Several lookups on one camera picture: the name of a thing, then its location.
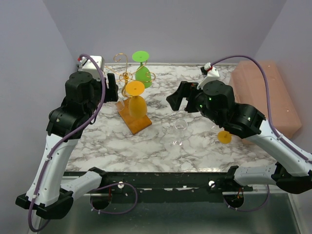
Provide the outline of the clear wine glass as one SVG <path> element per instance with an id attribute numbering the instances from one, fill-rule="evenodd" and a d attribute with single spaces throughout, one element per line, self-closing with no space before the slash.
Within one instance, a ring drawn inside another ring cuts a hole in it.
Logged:
<path id="1" fill-rule="evenodd" d="M 175 146 L 181 146 L 183 144 L 183 140 L 185 138 L 185 134 L 187 132 L 188 123 L 186 120 L 180 118 L 177 119 L 172 128 L 172 144 Z"/>
<path id="2" fill-rule="evenodd" d="M 115 103 L 116 105 L 116 110 L 118 112 L 122 111 L 125 108 L 125 104 L 122 98 L 118 98 L 117 102 Z"/>

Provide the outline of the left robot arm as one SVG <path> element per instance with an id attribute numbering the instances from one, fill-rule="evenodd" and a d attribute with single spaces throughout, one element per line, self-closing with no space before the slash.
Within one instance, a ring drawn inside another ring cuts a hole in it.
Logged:
<path id="1" fill-rule="evenodd" d="M 88 119 L 102 106 L 102 90 L 105 90 L 105 102 L 118 100 L 114 74 L 108 73 L 104 83 L 88 72 L 70 75 L 61 106 L 49 114 L 45 150 L 36 177 L 27 193 L 17 197 L 16 205 L 33 208 L 37 216 L 46 220 L 62 219 L 77 198 L 91 190 L 102 193 L 107 189 L 105 172 L 97 168 L 68 184 L 61 182 L 68 159 L 88 126 Z"/>

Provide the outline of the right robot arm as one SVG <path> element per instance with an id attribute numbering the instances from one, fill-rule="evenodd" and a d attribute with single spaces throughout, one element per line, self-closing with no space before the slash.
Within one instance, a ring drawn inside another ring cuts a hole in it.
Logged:
<path id="1" fill-rule="evenodd" d="M 236 103 L 231 86 L 219 80 L 206 83 L 202 89 L 197 86 L 196 82 L 181 82 L 178 89 L 166 98 L 171 109 L 179 110 L 182 99 L 186 98 L 186 112 L 201 113 L 230 134 L 256 144 L 277 161 L 262 167 L 231 167 L 229 176 L 224 179 L 228 190 L 263 184 L 300 194 L 312 188 L 310 153 L 275 134 L 265 116 L 255 107 Z"/>

